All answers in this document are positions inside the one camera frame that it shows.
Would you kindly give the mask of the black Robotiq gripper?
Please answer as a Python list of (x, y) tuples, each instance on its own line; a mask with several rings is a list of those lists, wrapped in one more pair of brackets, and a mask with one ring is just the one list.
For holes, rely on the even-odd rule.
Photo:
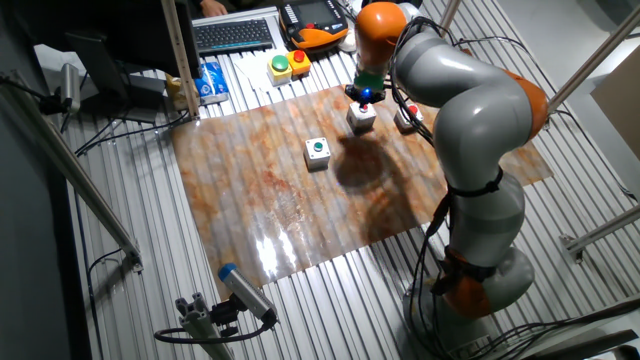
[(375, 91), (370, 87), (357, 88), (354, 84), (345, 86), (345, 94), (354, 102), (359, 103), (360, 110), (368, 110), (371, 104), (381, 102), (385, 99), (385, 91)]

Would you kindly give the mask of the bystander hand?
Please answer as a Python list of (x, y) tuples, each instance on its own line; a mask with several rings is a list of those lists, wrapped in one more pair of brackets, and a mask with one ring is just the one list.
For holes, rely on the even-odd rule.
[(217, 0), (201, 0), (199, 6), (204, 17), (216, 17), (228, 14), (226, 7)]

